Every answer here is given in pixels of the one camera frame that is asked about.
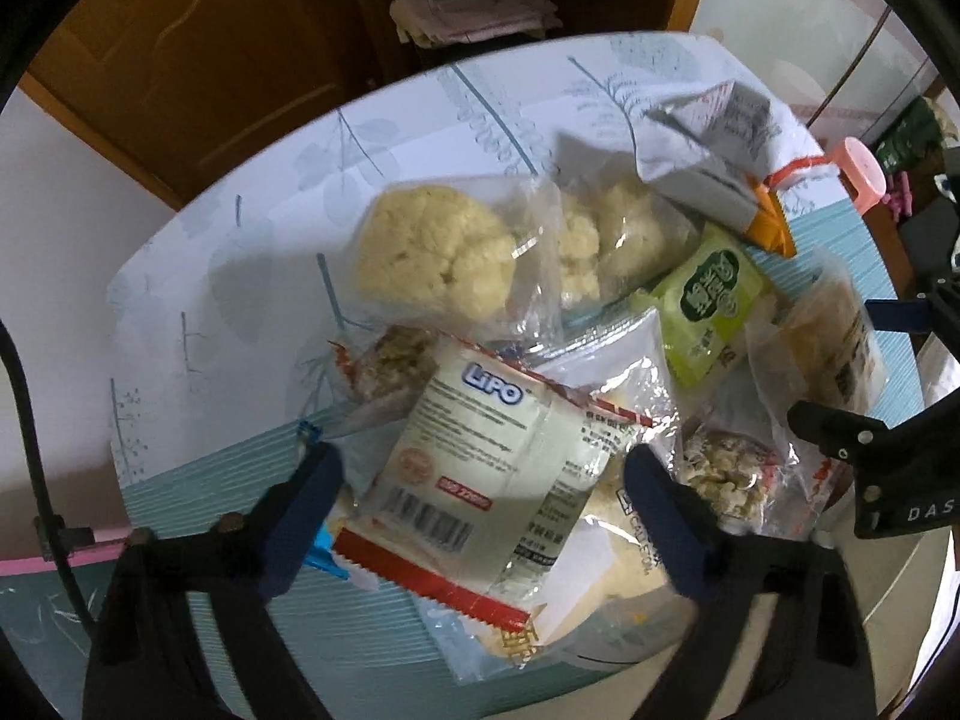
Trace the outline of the leaf patterned teal tablecloth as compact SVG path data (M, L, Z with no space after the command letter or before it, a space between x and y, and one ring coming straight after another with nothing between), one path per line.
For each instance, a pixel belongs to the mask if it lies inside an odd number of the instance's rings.
M112 453L135 527L203 532L247 511L298 463L301 418L331 418L337 309L317 255L347 245L391 182L573 179L631 153L640 110L742 80L709 37L617 32L501 50L427 71L320 117L197 197L107 290L117 316ZM799 245L846 260L864 298L893 298L887 267L836 182L788 193ZM335 718L626 718L649 684L560 661L457 686L404 590L361 590L304 567L268 612Z

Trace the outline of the round yellow pastry bag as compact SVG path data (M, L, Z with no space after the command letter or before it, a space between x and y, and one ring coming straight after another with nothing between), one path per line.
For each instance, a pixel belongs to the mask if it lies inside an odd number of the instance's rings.
M562 226L547 177L387 185L331 273L343 305L377 325L529 348L563 333Z

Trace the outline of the green chalkboard pink frame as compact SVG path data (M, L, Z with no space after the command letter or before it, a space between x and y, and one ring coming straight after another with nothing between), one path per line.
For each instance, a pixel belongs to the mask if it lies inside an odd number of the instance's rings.
M96 532L103 541L78 548L68 558L93 617L99 616L116 562L132 535L130 528ZM2 634L57 712L62 717L80 715L91 637L52 561L3 559Z

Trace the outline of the large yellow cake bag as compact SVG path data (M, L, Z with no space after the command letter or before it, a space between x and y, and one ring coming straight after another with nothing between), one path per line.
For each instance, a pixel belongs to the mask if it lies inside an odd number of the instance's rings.
M535 351L524 364L649 419L640 431L664 465L680 447L675 405L654 307L617 309L574 330L562 346ZM669 589L656 548L623 487L625 459L608 462L578 525L534 596L521 632L498 631L430 600L416 611L459 683L473 684L553 663L619 671L674 644L692 610Z

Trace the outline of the Lipo biscuit packet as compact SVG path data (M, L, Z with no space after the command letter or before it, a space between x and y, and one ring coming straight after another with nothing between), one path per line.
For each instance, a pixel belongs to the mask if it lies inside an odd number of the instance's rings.
M649 418L444 338L343 559L501 631L524 629L612 458Z

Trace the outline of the wooden door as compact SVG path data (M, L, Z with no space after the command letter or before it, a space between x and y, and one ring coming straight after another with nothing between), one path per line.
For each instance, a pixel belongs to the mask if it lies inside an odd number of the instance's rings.
M174 210L366 80L355 0L82 0L20 88Z

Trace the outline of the pale sliding wardrobe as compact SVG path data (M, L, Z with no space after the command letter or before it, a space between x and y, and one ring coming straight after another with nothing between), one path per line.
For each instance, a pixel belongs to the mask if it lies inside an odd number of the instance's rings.
M885 0L700 0L692 31L730 50L825 148L873 142L937 78Z

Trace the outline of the nut bar red packet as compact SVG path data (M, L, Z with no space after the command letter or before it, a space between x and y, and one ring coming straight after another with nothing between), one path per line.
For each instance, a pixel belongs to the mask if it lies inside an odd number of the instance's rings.
M353 413L372 422L402 416L436 371L436 343L436 333L405 325L313 340L293 364L286 406L321 431Z

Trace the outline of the nut cluster snack packet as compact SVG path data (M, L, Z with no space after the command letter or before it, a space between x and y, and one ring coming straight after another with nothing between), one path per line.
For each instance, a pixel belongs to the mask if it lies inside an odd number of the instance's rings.
M729 377L708 398L675 472L718 517L794 541L812 533L841 478L838 461L791 439L771 418L748 376Z

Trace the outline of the white orange snack packet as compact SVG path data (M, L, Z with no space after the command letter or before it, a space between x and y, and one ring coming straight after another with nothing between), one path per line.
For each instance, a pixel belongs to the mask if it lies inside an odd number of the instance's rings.
M635 132L641 181L765 252L796 255L776 188L822 149L786 104L727 80L650 107Z

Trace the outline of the pink plastic stool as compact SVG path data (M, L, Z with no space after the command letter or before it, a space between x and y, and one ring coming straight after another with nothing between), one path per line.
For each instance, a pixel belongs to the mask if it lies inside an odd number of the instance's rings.
M843 138L827 156L830 163L838 167L841 182L859 216L869 213L887 195L887 177L882 166L861 140Z

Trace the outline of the lumpy yellow pastry bag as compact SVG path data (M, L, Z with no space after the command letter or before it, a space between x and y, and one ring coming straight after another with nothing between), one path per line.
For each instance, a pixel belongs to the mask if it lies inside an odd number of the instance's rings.
M698 226L635 174L562 190L562 306L585 314L663 277L692 254Z

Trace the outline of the green label snack pack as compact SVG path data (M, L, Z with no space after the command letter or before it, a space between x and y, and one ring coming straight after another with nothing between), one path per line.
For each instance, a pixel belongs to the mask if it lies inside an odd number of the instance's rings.
M755 302L771 289L771 281L736 239L708 223L695 252L651 293L638 289L631 294L628 305L636 312L658 309L665 360L674 379L692 388L718 364Z

